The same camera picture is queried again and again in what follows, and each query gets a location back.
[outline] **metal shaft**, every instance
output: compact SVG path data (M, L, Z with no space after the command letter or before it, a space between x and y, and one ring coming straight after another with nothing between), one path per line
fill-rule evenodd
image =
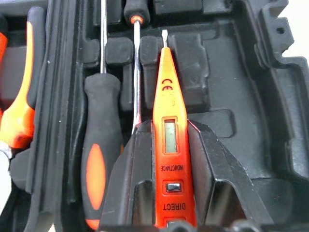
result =
M135 46L135 61L134 61L134 118L133 128L141 123L141 92L140 92L140 22L134 23L134 46Z
M101 0L101 60L100 73L106 73L105 45L107 43L107 0Z
M167 47L168 46L168 30L162 30L162 38L163 38L163 46Z

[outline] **black and orange handle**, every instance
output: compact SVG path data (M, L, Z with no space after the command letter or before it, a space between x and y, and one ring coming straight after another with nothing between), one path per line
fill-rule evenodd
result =
M12 148L26 148L34 132L40 71L45 53L45 10L33 7L27 19L27 52L24 77L18 95L3 113L0 140Z
M82 154L81 184L85 220L96 230L114 163L123 150L118 115L120 81L108 73L85 80L88 118Z
M185 220L196 226L187 113L171 50L161 50L153 127L155 137L155 225ZM177 191L169 191L177 184Z
M150 22L148 0L126 0L124 16L129 25L138 20L141 25L147 26Z

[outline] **orange pliers handle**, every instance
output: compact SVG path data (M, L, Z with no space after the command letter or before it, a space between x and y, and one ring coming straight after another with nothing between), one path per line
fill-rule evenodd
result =
M27 53L24 77L18 95L3 113L0 140L12 148L26 148L34 132L34 107L44 56L45 12L33 7L27 20Z

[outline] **ce mark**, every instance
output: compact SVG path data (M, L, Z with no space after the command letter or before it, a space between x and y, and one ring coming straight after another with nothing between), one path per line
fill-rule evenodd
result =
M162 84L164 84L164 82L166 82L166 81L169 81L170 84L173 83L172 80L170 80L170 79L164 79L164 80L162 81ZM162 91L164 91L164 90L173 90L173 87L172 87L172 86L164 86L164 87L162 88Z

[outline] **white background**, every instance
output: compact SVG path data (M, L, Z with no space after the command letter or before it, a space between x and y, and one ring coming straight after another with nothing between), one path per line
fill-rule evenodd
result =
M309 60L309 0L290 0L289 5L281 13L280 17L287 17L292 30L295 43L283 54L283 56L303 56ZM5 205L10 192L10 179L6 172L5 159L0 157L0 212Z

